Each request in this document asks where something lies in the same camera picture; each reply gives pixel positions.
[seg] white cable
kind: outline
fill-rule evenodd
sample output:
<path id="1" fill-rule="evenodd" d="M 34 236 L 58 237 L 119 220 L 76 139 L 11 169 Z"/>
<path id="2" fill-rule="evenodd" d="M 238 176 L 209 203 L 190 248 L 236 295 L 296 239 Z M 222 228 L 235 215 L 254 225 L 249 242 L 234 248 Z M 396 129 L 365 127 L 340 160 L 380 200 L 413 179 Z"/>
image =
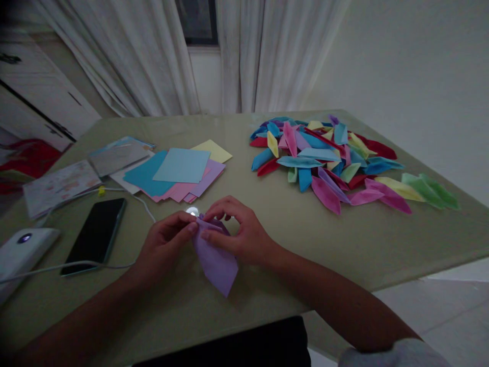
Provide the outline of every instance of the white cable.
<path id="1" fill-rule="evenodd" d="M 124 189 L 116 189 L 116 188 L 105 188 L 105 190 L 107 190 L 107 191 L 126 191 Z M 51 213 L 52 213 L 52 211 L 54 209 L 60 207 L 63 204 L 66 204 L 68 201 L 71 201 L 73 199 L 79 198 L 81 196 L 85 196 L 85 195 L 90 194 L 90 193 L 93 193 L 93 192 L 98 192 L 98 189 L 94 189 L 94 190 L 90 190 L 90 191 L 86 191 L 84 193 L 78 194 L 76 196 L 73 196 L 72 198 L 70 198 L 67 201 L 64 201 L 62 203 L 59 203 L 59 204 L 53 206 L 47 212 L 46 216 L 41 221 L 38 221 L 36 223 L 35 228 L 42 227 L 46 223 L 47 218 L 51 215 Z M 131 196 L 134 199 L 136 199 L 136 200 L 140 201 L 141 203 L 143 203 L 144 209 L 146 210 L 146 212 L 148 213 L 148 215 L 151 217 L 153 223 L 156 223 L 156 219 L 154 218 L 154 216 L 152 215 L 152 213 L 149 211 L 148 205 L 144 202 L 144 200 L 141 199 L 141 198 L 139 198 L 139 197 L 135 197 L 133 194 L 131 194 Z M 31 275 L 45 273 L 45 272 L 48 272 L 48 271 L 51 271 L 51 270 L 62 269 L 62 268 L 65 268 L 65 267 L 75 266 L 75 265 L 92 265 L 92 266 L 102 267 L 102 268 L 106 268 L 106 269 L 125 269 L 125 268 L 131 267 L 132 265 L 134 265 L 134 263 L 135 263 L 135 261 L 131 262 L 128 265 L 111 266 L 111 265 L 101 264 L 101 263 L 97 263 L 95 261 L 90 261 L 90 260 L 74 261 L 72 263 L 61 264 L 61 265 L 56 265 L 56 266 L 53 266 L 53 267 L 50 267 L 50 268 L 44 268 L 44 269 L 34 270 L 34 271 L 31 271 L 31 272 L 28 272 L 28 273 L 23 273 L 23 274 L 16 275 L 16 276 L 11 277 L 11 278 L 2 279 L 2 280 L 0 280 L 0 285 L 1 284 L 4 284 L 4 283 L 11 282 L 11 281 L 14 281 L 14 280 L 20 280 L 20 279 L 26 278 L 26 277 L 31 276 Z"/>

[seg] white curtain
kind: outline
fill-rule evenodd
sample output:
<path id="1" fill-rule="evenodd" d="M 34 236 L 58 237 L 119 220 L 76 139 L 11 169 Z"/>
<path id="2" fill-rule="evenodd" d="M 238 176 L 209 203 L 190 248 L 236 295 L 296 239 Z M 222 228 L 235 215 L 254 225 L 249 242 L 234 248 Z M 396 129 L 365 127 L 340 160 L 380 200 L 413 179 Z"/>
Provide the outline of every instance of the white curtain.
<path id="1" fill-rule="evenodd" d="M 35 2 L 120 116 L 200 112 L 173 0 Z"/>
<path id="2" fill-rule="evenodd" d="M 298 110 L 340 0 L 218 0 L 223 112 Z"/>

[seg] phone screen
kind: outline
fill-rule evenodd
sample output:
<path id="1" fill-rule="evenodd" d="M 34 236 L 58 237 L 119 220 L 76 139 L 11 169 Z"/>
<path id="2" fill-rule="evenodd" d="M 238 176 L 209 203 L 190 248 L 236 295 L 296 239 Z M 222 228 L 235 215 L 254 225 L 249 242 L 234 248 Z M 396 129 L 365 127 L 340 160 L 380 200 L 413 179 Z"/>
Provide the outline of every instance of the phone screen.
<path id="1" fill-rule="evenodd" d="M 104 263 L 112 247 L 126 199 L 98 202 L 93 205 L 66 263 L 91 260 Z M 95 269 L 92 265 L 74 265 L 61 269 L 61 275 L 70 275 Z"/>

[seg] window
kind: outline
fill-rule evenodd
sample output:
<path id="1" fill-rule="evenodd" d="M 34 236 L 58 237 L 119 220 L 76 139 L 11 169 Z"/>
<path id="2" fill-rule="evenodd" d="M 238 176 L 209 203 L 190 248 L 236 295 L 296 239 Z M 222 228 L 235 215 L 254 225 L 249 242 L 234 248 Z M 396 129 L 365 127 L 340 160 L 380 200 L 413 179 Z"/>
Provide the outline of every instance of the window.
<path id="1" fill-rule="evenodd" d="M 215 0 L 175 0 L 175 3 L 187 45 L 218 44 Z"/>

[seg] table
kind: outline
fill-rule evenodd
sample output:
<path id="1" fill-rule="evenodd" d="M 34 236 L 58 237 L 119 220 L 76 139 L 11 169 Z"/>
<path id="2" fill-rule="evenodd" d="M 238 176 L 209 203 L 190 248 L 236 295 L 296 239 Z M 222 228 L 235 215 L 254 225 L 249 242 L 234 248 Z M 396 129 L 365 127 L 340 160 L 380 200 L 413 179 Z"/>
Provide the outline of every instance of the table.
<path id="1" fill-rule="evenodd" d="M 394 148 L 404 171 L 385 176 L 400 179 L 402 172 L 426 173 L 444 184 L 459 199 L 459 212 L 437 210 L 410 201 L 411 216 L 374 202 L 350 207 L 342 215 L 326 209 L 312 190 L 300 193 L 287 182 L 287 171 L 264 177 L 251 172 L 253 157 L 263 148 L 248 145 L 250 133 L 274 116 L 326 121 L 335 114 L 354 132 Z M 51 171 L 66 167 L 123 136 L 157 145 L 191 148 L 213 139 L 233 154 L 224 174 L 193 206 L 204 212 L 217 199 L 233 195 L 253 208 L 270 236 L 285 248 L 329 267 L 369 291 L 445 270 L 488 256 L 489 209 L 402 151 L 343 110 L 102 119 L 96 123 Z M 107 185 L 117 184 L 108 180 Z M 157 219 L 188 204 L 153 203 L 139 193 Z M 139 253 L 151 220 L 141 203 L 120 192 L 104 198 L 88 195 L 58 210 L 48 226 L 61 230 L 58 239 L 38 264 L 61 264 L 80 231 L 91 206 L 99 200 L 125 197 L 128 207 L 110 256 L 110 264 L 131 262 Z M 23 200 L 0 223 L 0 240 L 31 226 Z M 237 231 L 234 221 L 227 224 Z M 124 270 L 97 270 L 62 278 L 57 271 L 26 280 L 0 310 L 0 330 L 7 347 L 16 350 L 59 321 L 77 306 L 117 279 Z M 175 271 L 146 295 L 121 325 L 119 336 L 97 356 L 95 364 L 128 365 L 187 348 L 218 337 L 250 329 L 309 310 L 273 274 L 241 266 L 228 299 L 207 281 L 191 246 L 187 246 Z"/>

